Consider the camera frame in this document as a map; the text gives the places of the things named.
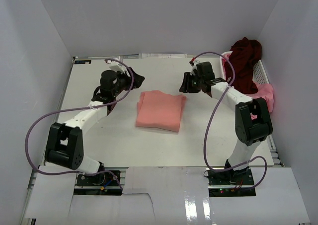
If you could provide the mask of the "salmon pink t shirt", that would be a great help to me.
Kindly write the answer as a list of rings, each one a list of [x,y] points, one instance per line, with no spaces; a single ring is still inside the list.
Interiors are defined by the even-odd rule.
[[[136,127],[179,132],[186,96],[144,91],[137,103]]]

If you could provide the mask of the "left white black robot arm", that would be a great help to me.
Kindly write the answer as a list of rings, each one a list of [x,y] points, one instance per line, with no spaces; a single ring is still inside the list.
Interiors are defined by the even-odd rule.
[[[145,77],[131,67],[128,69],[129,75],[123,70],[102,72],[100,85],[94,90],[88,108],[66,122],[50,127],[45,150],[47,162],[88,174],[88,179],[95,185],[104,181],[104,165],[84,154],[83,136],[111,113],[121,92],[141,87]]]

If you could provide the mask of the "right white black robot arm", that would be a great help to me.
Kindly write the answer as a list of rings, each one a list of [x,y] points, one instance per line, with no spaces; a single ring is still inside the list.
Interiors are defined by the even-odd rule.
[[[185,72],[179,89],[183,93],[204,92],[228,106],[235,113],[237,143],[224,169],[210,168],[208,177],[235,185],[249,170],[249,163],[260,143],[272,134],[273,127],[266,100],[251,98],[231,87],[222,78],[192,75]]]

